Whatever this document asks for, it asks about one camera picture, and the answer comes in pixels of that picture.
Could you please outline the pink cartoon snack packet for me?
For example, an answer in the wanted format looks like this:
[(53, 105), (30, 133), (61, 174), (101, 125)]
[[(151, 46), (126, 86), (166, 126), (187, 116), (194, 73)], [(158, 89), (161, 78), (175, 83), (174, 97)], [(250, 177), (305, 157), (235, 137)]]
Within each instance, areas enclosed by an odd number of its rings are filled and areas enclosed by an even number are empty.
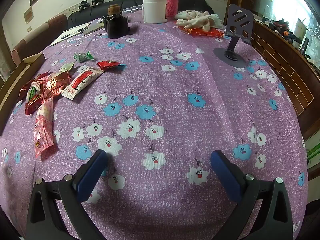
[(51, 97), (37, 111), (34, 128), (35, 157), (38, 158), (53, 145), (53, 98)]

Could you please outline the white red sauce packet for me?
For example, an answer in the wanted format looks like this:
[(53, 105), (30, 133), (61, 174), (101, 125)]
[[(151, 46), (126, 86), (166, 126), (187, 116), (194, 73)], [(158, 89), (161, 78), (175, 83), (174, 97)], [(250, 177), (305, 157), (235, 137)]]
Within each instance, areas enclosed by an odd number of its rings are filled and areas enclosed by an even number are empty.
[(73, 100), (77, 94), (102, 74), (102, 70), (86, 68), (61, 92), (61, 95)]

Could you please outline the dark red gold snack bag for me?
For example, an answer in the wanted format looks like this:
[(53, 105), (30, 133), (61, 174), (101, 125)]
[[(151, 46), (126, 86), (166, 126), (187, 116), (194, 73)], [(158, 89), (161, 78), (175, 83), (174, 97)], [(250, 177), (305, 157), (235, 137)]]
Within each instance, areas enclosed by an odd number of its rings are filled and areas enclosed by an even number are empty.
[(51, 73), (41, 80), (41, 100), (45, 102), (50, 98), (54, 98), (71, 83), (69, 71)]

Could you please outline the clear green-edged cracker packet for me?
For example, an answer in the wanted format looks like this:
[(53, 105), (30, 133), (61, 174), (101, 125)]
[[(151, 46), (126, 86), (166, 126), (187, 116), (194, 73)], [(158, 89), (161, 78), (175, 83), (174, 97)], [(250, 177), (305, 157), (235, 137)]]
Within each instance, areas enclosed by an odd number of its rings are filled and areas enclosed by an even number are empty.
[(30, 102), (31, 99), (39, 95), (40, 92), (41, 92), (41, 82), (40, 81), (32, 82), (27, 92), (26, 102)]

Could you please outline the small red candy packet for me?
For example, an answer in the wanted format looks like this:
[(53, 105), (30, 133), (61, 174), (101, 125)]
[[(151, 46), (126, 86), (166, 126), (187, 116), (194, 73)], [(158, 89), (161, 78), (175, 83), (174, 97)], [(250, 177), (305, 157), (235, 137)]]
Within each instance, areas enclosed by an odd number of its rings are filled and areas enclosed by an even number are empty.
[(124, 70), (126, 68), (126, 64), (122, 64), (113, 60), (100, 61), (97, 63), (97, 66), (104, 72), (109, 70)]

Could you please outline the green candy wrapper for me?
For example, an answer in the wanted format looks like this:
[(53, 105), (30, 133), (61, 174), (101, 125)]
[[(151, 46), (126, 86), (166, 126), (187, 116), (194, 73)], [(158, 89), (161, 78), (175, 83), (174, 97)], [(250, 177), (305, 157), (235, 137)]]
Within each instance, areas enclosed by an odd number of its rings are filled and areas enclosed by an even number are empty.
[(89, 51), (87, 51), (86, 53), (74, 53), (73, 58), (79, 63), (83, 63), (86, 61), (95, 61), (94, 56)]

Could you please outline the cream white snack packet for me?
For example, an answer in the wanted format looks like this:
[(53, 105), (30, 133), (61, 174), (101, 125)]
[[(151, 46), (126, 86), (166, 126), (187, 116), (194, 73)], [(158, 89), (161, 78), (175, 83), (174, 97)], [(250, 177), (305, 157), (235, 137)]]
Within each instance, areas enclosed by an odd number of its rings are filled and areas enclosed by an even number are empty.
[(65, 63), (65, 64), (63, 64), (63, 65), (61, 66), (59, 72), (64, 73), (64, 72), (66, 72), (66, 71), (69, 71), (69, 70), (71, 70), (71, 69), (73, 68), (73, 66), (74, 66), (74, 62), (72, 62), (72, 63)]

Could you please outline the purple floral tablecloth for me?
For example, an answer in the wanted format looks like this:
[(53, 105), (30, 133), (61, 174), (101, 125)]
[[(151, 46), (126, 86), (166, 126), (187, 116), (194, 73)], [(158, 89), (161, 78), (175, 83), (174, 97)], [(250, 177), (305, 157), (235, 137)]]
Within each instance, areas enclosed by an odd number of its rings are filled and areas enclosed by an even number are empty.
[(111, 167), (84, 208), (107, 239), (210, 239), (234, 208), (210, 167), (220, 149), (245, 173), (281, 177), (290, 199), (293, 235), (308, 195), (306, 150), (296, 111), (272, 68), (239, 42), (244, 69), (224, 64), (214, 49), (223, 38), (193, 37), (173, 22), (146, 24), (139, 15), (129, 36), (103, 30), (44, 49), (39, 72), (76, 63), (73, 77), (97, 62), (106, 72), (73, 100), (54, 100), (55, 145), (35, 155), (35, 115), (15, 103), (1, 136), (1, 207), (26, 231), (35, 180), (61, 179), (102, 149)]

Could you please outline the cardboard box tray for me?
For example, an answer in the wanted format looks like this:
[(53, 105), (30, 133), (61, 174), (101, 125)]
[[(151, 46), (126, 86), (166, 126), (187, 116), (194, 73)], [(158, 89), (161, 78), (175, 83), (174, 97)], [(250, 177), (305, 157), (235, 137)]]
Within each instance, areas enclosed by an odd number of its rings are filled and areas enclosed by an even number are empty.
[(34, 77), (45, 60), (43, 53), (23, 59), (1, 87), (1, 135), (15, 103), (18, 101), (21, 88)]

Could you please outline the red plastic bag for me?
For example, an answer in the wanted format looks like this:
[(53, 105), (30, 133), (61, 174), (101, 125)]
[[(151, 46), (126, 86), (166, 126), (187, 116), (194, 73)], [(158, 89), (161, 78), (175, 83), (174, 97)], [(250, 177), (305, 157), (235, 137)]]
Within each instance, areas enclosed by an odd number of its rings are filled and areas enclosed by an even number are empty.
[(179, 27), (179, 29), (192, 36), (208, 36), (215, 38), (223, 38), (225, 35), (225, 32), (223, 30), (216, 29), (213, 27), (211, 27), (209, 31), (204, 31), (202, 28), (185, 29), (183, 27)]

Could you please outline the white paper pad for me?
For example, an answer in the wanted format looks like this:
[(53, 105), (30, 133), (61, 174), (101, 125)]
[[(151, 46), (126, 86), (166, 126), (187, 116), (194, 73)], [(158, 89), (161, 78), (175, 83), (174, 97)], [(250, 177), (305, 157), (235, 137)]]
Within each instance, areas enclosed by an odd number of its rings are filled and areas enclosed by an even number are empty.
[(64, 41), (72, 36), (81, 34), (86, 28), (90, 26), (90, 23), (85, 23), (76, 27), (72, 27), (71, 29), (65, 30), (60, 36), (58, 36), (50, 46), (53, 46), (61, 41)]

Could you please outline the purple phone stand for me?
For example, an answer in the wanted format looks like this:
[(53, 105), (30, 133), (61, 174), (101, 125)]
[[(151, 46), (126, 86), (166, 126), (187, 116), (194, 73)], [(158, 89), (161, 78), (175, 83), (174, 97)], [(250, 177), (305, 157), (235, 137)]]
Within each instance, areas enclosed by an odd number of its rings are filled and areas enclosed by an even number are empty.
[(214, 54), (222, 62), (239, 69), (246, 68), (246, 62), (242, 56), (235, 52), (235, 47), (239, 40), (250, 44), (254, 17), (250, 10), (244, 9), (236, 4), (228, 7), (228, 17), (226, 25), (226, 36), (231, 40), (227, 48), (215, 48)]

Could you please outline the white cloth gloves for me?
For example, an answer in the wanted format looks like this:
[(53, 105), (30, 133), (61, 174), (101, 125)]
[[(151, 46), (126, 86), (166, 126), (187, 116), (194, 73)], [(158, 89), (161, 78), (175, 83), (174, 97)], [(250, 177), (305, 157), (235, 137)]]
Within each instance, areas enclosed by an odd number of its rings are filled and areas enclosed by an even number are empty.
[(210, 14), (208, 11), (199, 12), (196, 10), (186, 10), (178, 12), (174, 19), (176, 25), (183, 29), (200, 28), (204, 32), (210, 31), (211, 28), (223, 29), (223, 23), (218, 14)]

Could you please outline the black leather sofa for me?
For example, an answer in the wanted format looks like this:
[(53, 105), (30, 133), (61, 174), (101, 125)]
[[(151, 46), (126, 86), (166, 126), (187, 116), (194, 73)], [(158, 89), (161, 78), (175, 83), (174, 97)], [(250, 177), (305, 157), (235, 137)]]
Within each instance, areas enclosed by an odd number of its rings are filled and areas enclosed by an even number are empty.
[[(127, 9), (137, 5), (142, 5), (143, 0), (114, 0), (110, 2), (99, 3), (95, 7), (87, 7), (81, 11), (75, 11), (67, 18), (67, 29), (91, 22), (97, 18), (106, 16), (108, 7), (112, 4), (118, 4), (121, 8)], [(213, 9), (207, 4), (206, 0), (178, 0), (178, 11), (194, 9), (197, 11), (208, 11), (214, 13)]]

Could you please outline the white plastic jar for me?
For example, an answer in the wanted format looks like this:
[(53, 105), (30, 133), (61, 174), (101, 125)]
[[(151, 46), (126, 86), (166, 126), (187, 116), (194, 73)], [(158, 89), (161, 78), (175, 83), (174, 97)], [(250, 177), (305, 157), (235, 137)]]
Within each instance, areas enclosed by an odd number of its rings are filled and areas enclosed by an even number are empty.
[(145, 23), (167, 22), (167, 0), (143, 0), (142, 11)]

